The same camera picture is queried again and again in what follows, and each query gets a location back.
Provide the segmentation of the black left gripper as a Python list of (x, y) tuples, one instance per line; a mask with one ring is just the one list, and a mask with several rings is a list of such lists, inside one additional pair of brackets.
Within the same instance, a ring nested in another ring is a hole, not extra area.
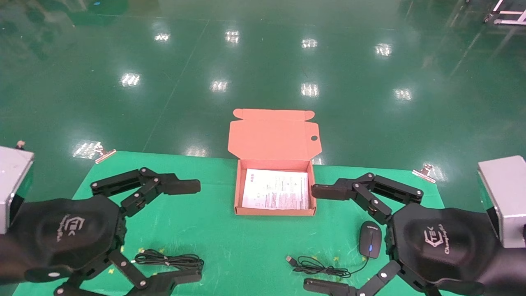
[(25, 202), (1, 235), (2, 285), (93, 278), (126, 234), (120, 207), (104, 196)]

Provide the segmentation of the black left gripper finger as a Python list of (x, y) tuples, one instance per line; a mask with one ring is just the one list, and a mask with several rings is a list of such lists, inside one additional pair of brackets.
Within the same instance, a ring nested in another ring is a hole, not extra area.
[(96, 292), (81, 288), (81, 284), (88, 278), (87, 272), (81, 271), (81, 268), (73, 268), (73, 266), (74, 264), (84, 264), (84, 267), (88, 268), (92, 264), (103, 263), (115, 265), (121, 274), (124, 274), (133, 284), (133, 288), (127, 293), (128, 296), (170, 296), (177, 285), (198, 282), (202, 278), (202, 273), (198, 269), (164, 272), (146, 277), (120, 251), (106, 252), (91, 259), (81, 257), (74, 252), (54, 252), (54, 266), (64, 267), (69, 272), (68, 280), (55, 289), (54, 295), (99, 295)]
[(173, 173), (156, 173), (147, 167), (96, 180), (90, 185), (93, 195), (111, 197), (134, 190), (122, 200), (120, 211), (125, 217), (133, 217), (161, 194), (183, 195), (201, 191), (197, 179), (181, 180)]

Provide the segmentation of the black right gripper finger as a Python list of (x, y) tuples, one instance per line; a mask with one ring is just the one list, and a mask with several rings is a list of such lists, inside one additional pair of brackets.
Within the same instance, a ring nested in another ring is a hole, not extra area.
[(329, 296), (375, 296), (399, 273), (408, 276), (409, 271), (412, 271), (417, 277), (420, 277), (421, 281), (419, 284), (429, 283), (429, 275), (427, 274), (429, 268), (430, 261), (428, 259), (419, 259), (414, 262), (390, 260), (361, 288), (343, 283), (307, 278), (304, 280), (304, 289)]
[(374, 173), (355, 179), (339, 178), (331, 185), (314, 184), (311, 193), (318, 200), (352, 200), (381, 225), (387, 225), (393, 213), (378, 195), (404, 205), (420, 204), (423, 198), (422, 190)]

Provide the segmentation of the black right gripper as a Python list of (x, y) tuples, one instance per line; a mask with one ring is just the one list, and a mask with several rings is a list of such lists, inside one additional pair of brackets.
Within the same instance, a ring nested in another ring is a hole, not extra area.
[(398, 276), (428, 296), (524, 296), (522, 248), (505, 248), (484, 213), (409, 204), (389, 219), (386, 249)]

